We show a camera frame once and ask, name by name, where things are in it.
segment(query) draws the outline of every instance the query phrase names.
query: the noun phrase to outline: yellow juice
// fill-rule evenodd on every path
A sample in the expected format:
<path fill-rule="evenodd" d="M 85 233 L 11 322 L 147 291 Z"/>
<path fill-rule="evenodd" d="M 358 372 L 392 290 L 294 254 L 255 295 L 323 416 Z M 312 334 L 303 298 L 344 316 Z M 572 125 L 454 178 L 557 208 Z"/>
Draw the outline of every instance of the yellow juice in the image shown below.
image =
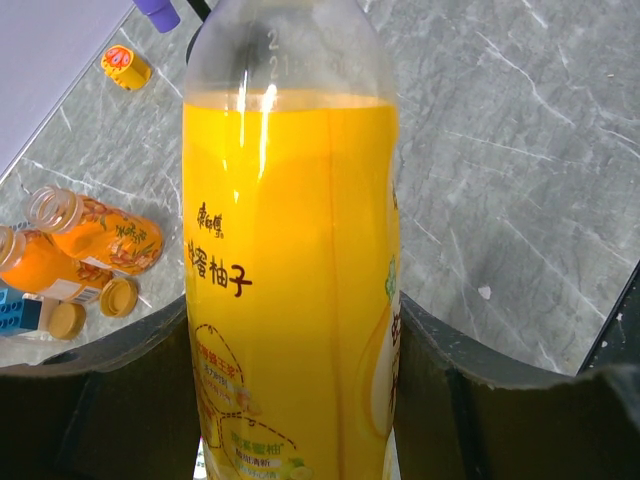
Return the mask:
<path fill-rule="evenodd" d="M 225 111 L 229 98 L 184 106 L 187 306 L 209 478 L 388 478 L 395 107 L 284 91 L 247 95 L 255 110 L 242 113 Z"/>

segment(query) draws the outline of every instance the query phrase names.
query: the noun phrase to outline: orange juice bottle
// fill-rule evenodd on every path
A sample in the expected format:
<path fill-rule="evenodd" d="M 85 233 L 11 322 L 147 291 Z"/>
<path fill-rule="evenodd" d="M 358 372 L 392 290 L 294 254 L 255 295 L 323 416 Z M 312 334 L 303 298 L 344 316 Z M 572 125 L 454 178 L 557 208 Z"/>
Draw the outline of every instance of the orange juice bottle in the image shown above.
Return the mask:
<path fill-rule="evenodd" d="M 99 268 L 138 275 L 162 252 L 162 230 L 152 221 L 62 188 L 36 191 L 25 214 L 64 253 Z"/>
<path fill-rule="evenodd" d="M 209 478 L 383 480 L 398 380 L 392 72 L 355 0 L 220 0 L 185 86 Z"/>
<path fill-rule="evenodd" d="M 38 230 L 0 226 L 0 277 L 23 292 L 86 303 L 97 298 L 113 273 L 65 255 Z"/>

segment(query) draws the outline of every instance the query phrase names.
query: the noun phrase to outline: bottle neck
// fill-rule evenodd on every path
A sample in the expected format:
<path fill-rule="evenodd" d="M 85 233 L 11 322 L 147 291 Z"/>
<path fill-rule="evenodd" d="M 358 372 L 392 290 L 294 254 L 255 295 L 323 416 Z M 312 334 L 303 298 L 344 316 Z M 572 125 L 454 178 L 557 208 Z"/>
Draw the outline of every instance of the bottle neck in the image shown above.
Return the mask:
<path fill-rule="evenodd" d="M 22 233 L 0 226 L 0 272 L 11 270 L 20 262 L 26 244 Z"/>
<path fill-rule="evenodd" d="M 82 199 L 63 188 L 47 185 L 37 190 L 25 206 L 25 216 L 46 233 L 66 233 L 78 225 Z"/>

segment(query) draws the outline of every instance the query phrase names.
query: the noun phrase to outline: bottle cap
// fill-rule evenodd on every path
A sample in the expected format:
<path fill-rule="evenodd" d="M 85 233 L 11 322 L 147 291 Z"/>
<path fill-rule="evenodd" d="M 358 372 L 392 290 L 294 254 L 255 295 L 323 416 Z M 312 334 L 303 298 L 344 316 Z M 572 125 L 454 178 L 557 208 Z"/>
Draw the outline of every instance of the bottle cap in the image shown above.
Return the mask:
<path fill-rule="evenodd" d="M 109 281 L 100 294 L 100 311 L 107 317 L 129 315 L 138 303 L 138 286 L 133 280 L 116 277 Z"/>
<path fill-rule="evenodd" d="M 61 303 L 51 312 L 49 319 L 49 333 L 58 340 L 73 340 L 78 336 L 87 312 L 77 303 Z"/>
<path fill-rule="evenodd" d="M 133 3 L 140 12 L 149 17 L 160 33 L 167 33 L 180 23 L 180 17 L 171 5 L 171 0 L 133 0 Z"/>
<path fill-rule="evenodd" d="M 100 60 L 107 77 L 125 90 L 138 90 L 151 78 L 151 68 L 140 55 L 122 45 L 110 47 Z"/>

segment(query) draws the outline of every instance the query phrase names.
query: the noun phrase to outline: marble surface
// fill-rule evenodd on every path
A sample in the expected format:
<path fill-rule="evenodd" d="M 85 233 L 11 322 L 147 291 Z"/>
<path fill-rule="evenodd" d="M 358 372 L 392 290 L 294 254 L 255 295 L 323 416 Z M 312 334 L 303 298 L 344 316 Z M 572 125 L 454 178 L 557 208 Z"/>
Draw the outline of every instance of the marble surface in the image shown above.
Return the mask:
<path fill-rule="evenodd" d="M 0 224 L 23 220 L 30 192 L 55 184 L 155 220 L 165 234 L 162 258 L 137 277 L 132 315 L 110 319 L 89 308 L 87 324 L 71 342 L 0 337 L 0 366 L 45 358 L 96 340 L 165 306 L 184 292 L 182 251 L 182 78 L 186 47 L 200 25 L 186 2 L 175 2 L 181 24 L 160 35 L 137 10 L 109 46 L 133 47 L 153 68 L 149 83 L 126 91 L 96 59 L 0 186 Z"/>
<path fill-rule="evenodd" d="M 496 350 L 576 372 L 640 257 L 640 5 L 361 4 L 395 61 L 404 290 Z M 183 21 L 170 34 L 134 11 L 110 42 L 148 60 L 149 85 L 124 91 L 96 60 L 0 186 L 3 224 L 21 219 L 28 192 L 54 183 L 165 229 L 135 315 L 94 315 L 65 348 L 183 292 L 180 90 L 199 21 L 176 7 Z M 0 365 L 58 349 L 0 340 Z"/>
<path fill-rule="evenodd" d="M 640 3 L 363 5 L 396 66 L 403 289 L 575 373 L 640 259 Z"/>

